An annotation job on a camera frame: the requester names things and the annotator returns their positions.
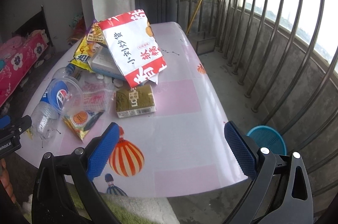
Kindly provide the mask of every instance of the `blue gripper pad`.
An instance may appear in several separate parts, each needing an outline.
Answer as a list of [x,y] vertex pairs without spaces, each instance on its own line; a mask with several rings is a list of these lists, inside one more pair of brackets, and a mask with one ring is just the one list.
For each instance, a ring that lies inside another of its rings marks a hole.
[[90,181],[101,175],[110,154],[113,152],[120,138],[119,126],[115,123],[106,129],[101,136],[101,141],[88,158],[87,176]]
[[232,122],[224,126],[224,136],[243,173],[254,180],[257,175],[256,157],[252,154],[244,139]]

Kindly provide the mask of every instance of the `orange circular label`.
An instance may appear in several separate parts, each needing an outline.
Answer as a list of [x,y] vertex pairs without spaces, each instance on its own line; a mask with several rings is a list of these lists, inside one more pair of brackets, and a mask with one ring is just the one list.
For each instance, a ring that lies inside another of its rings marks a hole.
[[78,114],[75,114],[73,116],[73,122],[75,124],[81,125],[88,119],[88,114],[85,111],[81,111]]

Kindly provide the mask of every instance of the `bed headboard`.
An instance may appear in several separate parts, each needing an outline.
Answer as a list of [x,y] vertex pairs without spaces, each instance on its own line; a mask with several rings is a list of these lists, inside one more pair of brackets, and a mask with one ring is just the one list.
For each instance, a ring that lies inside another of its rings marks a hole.
[[22,37],[26,37],[34,30],[45,30],[45,33],[50,41],[51,46],[53,46],[52,39],[50,38],[50,34],[47,27],[45,12],[43,9],[43,5],[41,5],[41,11],[31,17],[28,21],[26,21],[21,27],[19,27],[15,32],[12,32],[12,36],[20,35]]

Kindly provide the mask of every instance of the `human hand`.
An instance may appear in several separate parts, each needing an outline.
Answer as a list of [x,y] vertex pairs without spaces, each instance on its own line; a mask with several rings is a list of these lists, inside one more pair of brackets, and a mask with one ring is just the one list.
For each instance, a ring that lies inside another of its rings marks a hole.
[[2,175],[0,176],[1,183],[3,187],[5,188],[6,192],[8,193],[9,197],[13,201],[13,203],[16,202],[15,195],[13,194],[13,186],[10,183],[10,175],[8,173],[8,170],[6,169],[6,162],[5,159],[1,159],[1,166],[2,166]]

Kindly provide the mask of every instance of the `bed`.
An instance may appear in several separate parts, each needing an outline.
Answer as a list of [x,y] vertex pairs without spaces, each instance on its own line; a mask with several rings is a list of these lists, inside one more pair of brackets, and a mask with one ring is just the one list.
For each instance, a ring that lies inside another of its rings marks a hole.
[[43,6],[0,46],[0,107],[51,42]]

